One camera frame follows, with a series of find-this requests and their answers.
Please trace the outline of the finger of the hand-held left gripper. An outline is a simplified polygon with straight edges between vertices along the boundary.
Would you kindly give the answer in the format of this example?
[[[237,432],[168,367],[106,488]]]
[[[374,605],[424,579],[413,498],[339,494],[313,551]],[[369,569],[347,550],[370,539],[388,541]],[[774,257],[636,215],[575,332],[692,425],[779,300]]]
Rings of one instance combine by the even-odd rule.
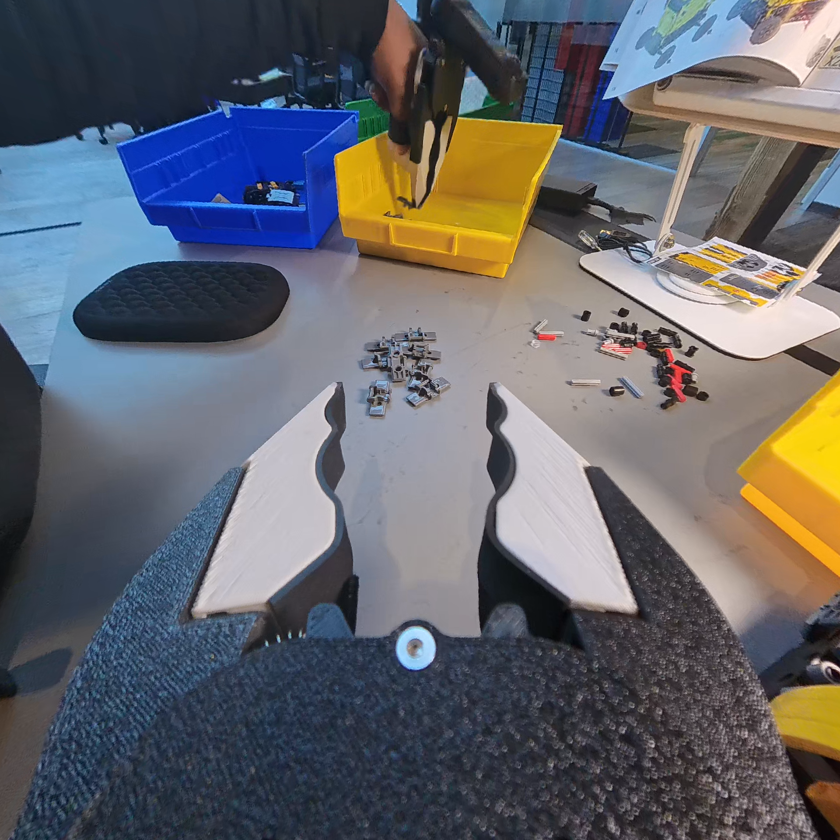
[[[429,176],[434,173],[432,150],[436,138],[434,121],[423,121],[412,127],[412,197],[426,198]]]
[[[456,116],[435,116],[431,119],[434,121],[436,129],[436,138],[432,150],[432,164],[434,166],[434,173],[429,176],[430,187],[426,200],[431,196],[431,193],[436,184],[440,170],[443,166],[448,147],[452,140],[452,136],[457,124]]]

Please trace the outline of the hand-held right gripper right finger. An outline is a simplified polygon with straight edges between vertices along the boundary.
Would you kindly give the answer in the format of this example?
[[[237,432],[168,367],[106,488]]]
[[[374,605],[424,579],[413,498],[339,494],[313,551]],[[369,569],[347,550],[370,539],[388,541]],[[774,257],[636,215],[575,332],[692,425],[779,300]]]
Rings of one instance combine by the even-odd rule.
[[[490,536],[513,565],[570,606],[638,614],[637,601],[587,474],[589,463],[498,382],[487,420],[501,457]]]

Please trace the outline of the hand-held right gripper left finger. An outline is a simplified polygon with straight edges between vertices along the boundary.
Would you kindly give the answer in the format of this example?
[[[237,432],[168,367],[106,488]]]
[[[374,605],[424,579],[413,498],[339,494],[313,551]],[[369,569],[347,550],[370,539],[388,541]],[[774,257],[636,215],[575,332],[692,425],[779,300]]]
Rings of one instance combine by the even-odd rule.
[[[266,613],[305,622],[339,602],[347,527],[336,489],[344,472],[343,384],[328,385],[243,464],[191,602],[191,618]]]

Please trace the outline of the person's left forearm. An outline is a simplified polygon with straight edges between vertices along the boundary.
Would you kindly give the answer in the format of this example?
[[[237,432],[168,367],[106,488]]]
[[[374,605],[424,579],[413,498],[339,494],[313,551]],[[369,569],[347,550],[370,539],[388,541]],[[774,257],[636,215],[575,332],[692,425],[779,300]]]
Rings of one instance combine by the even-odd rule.
[[[154,130],[294,56],[369,65],[388,4],[2,1],[1,145],[112,123]]]

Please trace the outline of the grey desk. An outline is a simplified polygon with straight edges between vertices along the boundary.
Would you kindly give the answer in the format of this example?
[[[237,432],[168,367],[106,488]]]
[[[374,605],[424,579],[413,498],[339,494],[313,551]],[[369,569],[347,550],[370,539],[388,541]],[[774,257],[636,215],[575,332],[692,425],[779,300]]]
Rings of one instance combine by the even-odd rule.
[[[741,498],[738,467],[826,382],[787,354],[765,361],[700,347],[708,402],[662,411],[649,358],[595,351],[578,319],[627,306],[579,268],[573,246],[528,227],[505,278],[359,256],[334,225],[315,250],[178,245],[151,226],[111,150],[56,143],[2,153],[2,195],[81,197],[78,226],[2,239],[2,324],[27,361],[47,361],[37,511],[2,603],[2,663],[19,680],[2,702],[2,838],[14,832],[69,675],[144,561],[222,475],[240,466],[327,385],[342,382],[345,471],[338,486],[360,576],[358,631],[413,618],[479,633],[476,559],[494,487],[487,387],[519,400],[633,500],[717,600],[757,670],[792,647],[838,579]],[[230,259],[278,268],[290,299],[254,338],[219,344],[100,343],[72,313],[118,270],[157,260]],[[559,342],[530,346],[547,319]],[[369,417],[364,345],[410,328],[437,333],[440,398],[409,406],[403,385]],[[627,375],[644,393],[606,393]],[[572,378],[602,387],[570,387]]]

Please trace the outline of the person's left hand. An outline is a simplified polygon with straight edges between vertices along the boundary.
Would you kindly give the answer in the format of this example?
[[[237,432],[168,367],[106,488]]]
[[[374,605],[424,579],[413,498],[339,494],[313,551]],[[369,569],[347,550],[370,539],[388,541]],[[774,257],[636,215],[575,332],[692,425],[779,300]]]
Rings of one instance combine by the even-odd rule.
[[[427,38],[405,9],[389,1],[371,58],[371,95],[390,114],[391,128],[411,117],[417,62],[426,47]]]

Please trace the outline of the green plastic bin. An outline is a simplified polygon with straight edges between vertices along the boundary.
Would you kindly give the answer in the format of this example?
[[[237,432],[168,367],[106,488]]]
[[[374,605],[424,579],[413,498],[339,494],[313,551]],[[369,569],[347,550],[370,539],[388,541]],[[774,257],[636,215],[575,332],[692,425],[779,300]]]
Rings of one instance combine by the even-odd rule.
[[[358,116],[358,141],[363,142],[386,132],[390,125],[390,116],[380,108],[371,98],[348,101],[344,110],[355,112]],[[486,95],[480,108],[465,111],[460,114],[467,119],[509,120],[514,108],[511,104],[504,104]]]

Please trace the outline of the storage shelving with bins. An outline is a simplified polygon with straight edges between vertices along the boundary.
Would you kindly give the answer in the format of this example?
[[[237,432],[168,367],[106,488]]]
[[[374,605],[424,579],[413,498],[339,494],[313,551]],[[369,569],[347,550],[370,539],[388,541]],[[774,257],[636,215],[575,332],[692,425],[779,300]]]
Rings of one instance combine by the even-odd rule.
[[[619,150],[631,113],[606,90],[613,77],[602,70],[617,22],[545,22],[504,17],[497,36],[528,75],[518,108],[522,122],[554,123],[565,140]]]

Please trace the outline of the black power adapter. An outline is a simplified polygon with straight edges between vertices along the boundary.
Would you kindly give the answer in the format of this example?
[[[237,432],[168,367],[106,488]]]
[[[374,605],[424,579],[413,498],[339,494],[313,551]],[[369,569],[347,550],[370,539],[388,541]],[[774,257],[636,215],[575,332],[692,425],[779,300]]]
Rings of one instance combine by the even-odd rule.
[[[597,184],[548,174],[539,189],[535,207],[562,214],[578,214],[595,198]]]

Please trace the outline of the black yellow toy part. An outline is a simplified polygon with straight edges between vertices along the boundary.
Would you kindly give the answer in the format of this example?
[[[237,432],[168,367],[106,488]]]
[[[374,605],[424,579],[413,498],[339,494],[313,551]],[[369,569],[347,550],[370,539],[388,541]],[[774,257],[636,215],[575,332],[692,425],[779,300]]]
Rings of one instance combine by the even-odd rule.
[[[249,184],[243,193],[246,205],[302,207],[306,204],[305,183],[299,181],[261,181]]]

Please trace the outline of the pile of small black red pins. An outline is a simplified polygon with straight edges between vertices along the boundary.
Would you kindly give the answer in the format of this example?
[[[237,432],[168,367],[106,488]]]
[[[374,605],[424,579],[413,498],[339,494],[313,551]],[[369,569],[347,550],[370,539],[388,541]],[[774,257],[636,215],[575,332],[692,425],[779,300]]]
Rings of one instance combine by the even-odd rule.
[[[582,333],[593,338],[595,351],[606,358],[627,361],[633,353],[649,356],[654,364],[654,383],[663,396],[660,410],[667,411],[691,400],[707,403],[710,394],[700,388],[697,369],[687,361],[699,348],[693,344],[686,347],[674,329],[640,329],[636,321],[626,320],[629,314],[627,308],[619,308],[616,316],[621,320],[614,320],[605,327],[587,327]],[[550,329],[546,318],[537,321],[530,333],[529,344],[534,349],[544,343],[559,342],[564,337],[564,331]],[[568,385],[594,389],[602,387],[603,383],[599,379],[578,377],[568,380]],[[605,392],[613,398],[630,395],[641,400],[644,397],[643,391],[626,374],[618,376],[616,383],[609,384]]]

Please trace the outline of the blue plastic bin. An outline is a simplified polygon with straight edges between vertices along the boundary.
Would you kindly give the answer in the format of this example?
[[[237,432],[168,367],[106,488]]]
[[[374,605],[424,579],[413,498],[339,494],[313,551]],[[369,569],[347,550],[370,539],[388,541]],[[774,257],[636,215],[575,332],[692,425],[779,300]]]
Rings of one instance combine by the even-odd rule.
[[[190,244],[314,249],[338,216],[334,158],[356,144],[347,110],[232,106],[118,147],[147,220]],[[247,185],[305,183],[305,206],[243,203]],[[230,204],[212,203],[222,193]]]

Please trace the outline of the instruction booklet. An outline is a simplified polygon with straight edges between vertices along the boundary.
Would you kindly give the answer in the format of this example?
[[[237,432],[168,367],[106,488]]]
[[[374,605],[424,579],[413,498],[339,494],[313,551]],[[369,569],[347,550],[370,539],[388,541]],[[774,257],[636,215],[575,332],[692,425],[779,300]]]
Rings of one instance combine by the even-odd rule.
[[[813,87],[837,69],[838,1],[636,1],[607,50],[605,98],[679,74]]]

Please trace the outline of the white book stand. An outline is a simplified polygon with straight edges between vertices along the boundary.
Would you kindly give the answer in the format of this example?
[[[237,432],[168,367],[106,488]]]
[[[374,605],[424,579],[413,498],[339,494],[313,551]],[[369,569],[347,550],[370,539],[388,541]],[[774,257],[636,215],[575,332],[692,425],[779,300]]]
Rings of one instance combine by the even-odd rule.
[[[684,197],[690,170],[706,128],[763,137],[839,146],[838,91],[774,87],[747,82],[675,76],[624,93],[633,112],[688,123],[673,185],[662,214],[654,254],[665,250]],[[664,317],[712,348],[748,361],[767,359],[838,329],[838,315],[804,299],[802,290],[838,244],[838,230],[825,242],[802,279],[781,301],[762,308],[721,302],[709,290],[688,288],[664,269],[632,261],[619,248],[580,257],[580,267],[627,297]]]

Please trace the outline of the sticker sheet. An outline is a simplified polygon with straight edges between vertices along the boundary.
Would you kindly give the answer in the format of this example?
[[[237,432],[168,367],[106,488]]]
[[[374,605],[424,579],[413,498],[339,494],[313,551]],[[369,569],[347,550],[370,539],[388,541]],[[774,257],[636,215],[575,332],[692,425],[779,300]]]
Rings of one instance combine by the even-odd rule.
[[[821,274],[715,237],[697,246],[673,247],[647,259],[657,283],[688,301],[770,308]]]

